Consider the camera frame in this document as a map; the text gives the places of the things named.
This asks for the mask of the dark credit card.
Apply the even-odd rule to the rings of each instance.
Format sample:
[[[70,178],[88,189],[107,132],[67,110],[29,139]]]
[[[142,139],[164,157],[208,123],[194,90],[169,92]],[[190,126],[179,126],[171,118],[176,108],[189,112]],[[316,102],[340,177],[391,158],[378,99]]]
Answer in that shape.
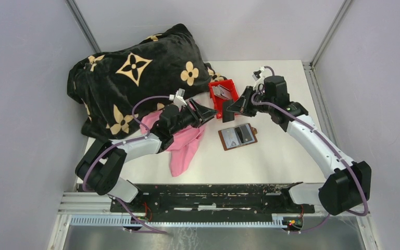
[[[242,145],[255,142],[255,137],[252,133],[249,124],[243,124],[235,128],[235,132]]]

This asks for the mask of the brown leather card holder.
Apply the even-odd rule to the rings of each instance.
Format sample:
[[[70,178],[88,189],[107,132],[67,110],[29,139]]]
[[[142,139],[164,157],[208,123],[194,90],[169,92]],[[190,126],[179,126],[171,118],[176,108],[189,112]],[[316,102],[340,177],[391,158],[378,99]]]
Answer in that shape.
[[[257,129],[250,123],[226,128],[218,131],[218,135],[224,151],[251,145],[258,142]]]

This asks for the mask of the white credit card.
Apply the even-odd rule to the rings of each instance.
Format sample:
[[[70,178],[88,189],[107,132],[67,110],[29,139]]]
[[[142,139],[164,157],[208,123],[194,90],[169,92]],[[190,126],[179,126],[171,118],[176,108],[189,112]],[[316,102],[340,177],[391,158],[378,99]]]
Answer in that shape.
[[[224,141],[224,148],[231,149],[240,146],[240,140],[234,128],[221,130],[221,135]]]

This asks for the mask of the red plastic bin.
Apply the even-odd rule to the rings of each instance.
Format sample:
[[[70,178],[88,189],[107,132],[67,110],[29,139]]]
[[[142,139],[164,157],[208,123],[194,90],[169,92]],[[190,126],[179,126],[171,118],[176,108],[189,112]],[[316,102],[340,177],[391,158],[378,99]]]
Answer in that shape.
[[[209,91],[217,119],[222,118],[223,104],[228,100],[236,101],[239,97],[232,79],[209,83]]]

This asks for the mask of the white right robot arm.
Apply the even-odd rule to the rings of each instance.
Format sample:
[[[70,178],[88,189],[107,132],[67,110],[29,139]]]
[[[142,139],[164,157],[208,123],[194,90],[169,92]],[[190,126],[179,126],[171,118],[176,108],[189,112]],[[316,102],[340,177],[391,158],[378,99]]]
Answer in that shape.
[[[287,188],[280,198],[284,211],[292,213],[306,204],[321,206],[333,216],[343,212],[368,215],[371,167],[365,161],[353,160],[317,128],[308,110],[290,100],[283,76],[268,76],[255,86],[247,86],[226,111],[247,117],[268,114],[319,166],[325,182],[298,183]]]

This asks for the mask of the stack of cards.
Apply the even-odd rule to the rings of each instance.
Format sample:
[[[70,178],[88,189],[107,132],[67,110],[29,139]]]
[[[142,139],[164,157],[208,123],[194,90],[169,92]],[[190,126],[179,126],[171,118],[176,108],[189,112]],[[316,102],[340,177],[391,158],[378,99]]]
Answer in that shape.
[[[218,97],[220,99],[224,100],[233,99],[231,91],[222,85],[212,86],[212,92],[215,97]]]

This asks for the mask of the black credit card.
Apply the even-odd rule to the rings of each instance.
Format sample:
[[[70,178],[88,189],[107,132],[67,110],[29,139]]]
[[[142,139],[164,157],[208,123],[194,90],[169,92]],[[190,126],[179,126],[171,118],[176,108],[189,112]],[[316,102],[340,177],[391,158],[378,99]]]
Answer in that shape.
[[[229,111],[228,108],[234,103],[234,100],[229,99],[222,104],[222,122],[230,122],[235,120],[234,112]]]

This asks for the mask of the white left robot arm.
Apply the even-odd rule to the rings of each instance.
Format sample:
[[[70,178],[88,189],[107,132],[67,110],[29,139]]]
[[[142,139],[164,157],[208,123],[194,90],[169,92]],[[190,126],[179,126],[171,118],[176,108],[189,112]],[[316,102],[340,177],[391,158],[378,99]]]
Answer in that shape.
[[[120,174],[126,162],[159,154],[173,142],[174,135],[187,127],[200,128],[217,114],[217,110],[203,106],[193,99],[177,107],[163,108],[149,134],[127,140],[96,139],[76,166],[75,174],[82,179],[85,192],[110,195],[123,201],[132,212],[142,208],[140,189]]]

